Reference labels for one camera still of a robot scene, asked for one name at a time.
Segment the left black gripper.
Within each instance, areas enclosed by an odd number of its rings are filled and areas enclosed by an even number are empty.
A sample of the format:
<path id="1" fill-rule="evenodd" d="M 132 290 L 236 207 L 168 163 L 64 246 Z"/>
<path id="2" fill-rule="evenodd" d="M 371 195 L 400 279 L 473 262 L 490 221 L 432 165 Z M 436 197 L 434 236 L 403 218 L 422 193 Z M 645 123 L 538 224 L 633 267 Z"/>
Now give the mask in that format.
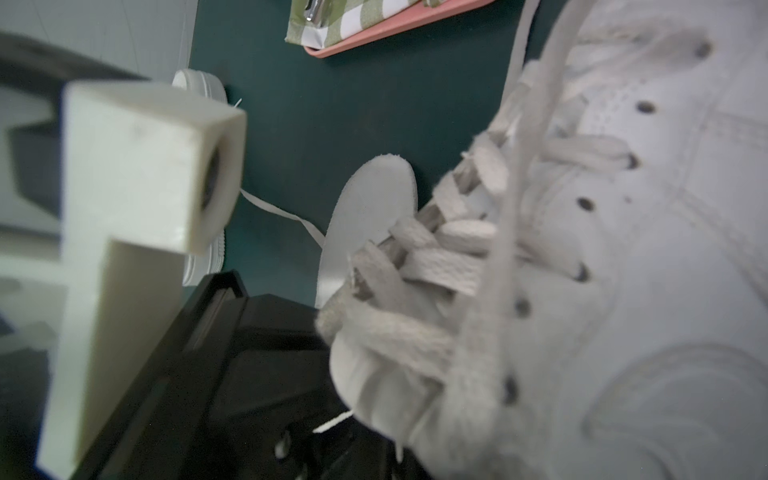
<path id="1" fill-rule="evenodd" d="M 78 479 L 423 479 L 347 417 L 313 308 L 205 277 L 75 470 Z"/>

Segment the white insole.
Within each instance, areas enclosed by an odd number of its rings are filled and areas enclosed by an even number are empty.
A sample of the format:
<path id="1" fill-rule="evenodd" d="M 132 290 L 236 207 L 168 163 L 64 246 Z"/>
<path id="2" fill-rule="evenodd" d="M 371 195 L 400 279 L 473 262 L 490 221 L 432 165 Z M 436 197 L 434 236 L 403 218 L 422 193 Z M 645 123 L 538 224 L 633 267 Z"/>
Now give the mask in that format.
<path id="1" fill-rule="evenodd" d="M 337 199 L 321 249 L 317 309 L 344 283 L 349 257 L 368 241 L 384 241 L 396 220 L 415 213 L 417 202 L 415 175 L 405 159 L 379 155 L 355 171 Z"/>

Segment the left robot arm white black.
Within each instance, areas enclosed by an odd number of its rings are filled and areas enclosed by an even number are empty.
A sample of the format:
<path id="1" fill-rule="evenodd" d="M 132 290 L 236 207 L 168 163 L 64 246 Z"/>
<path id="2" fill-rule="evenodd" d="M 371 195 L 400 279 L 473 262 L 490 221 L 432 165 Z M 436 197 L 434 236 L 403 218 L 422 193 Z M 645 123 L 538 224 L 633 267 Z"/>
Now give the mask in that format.
<path id="1" fill-rule="evenodd" d="M 239 196 L 247 117 L 1 37 L 1 475 L 422 479 L 344 412 L 316 312 L 183 286 Z"/>

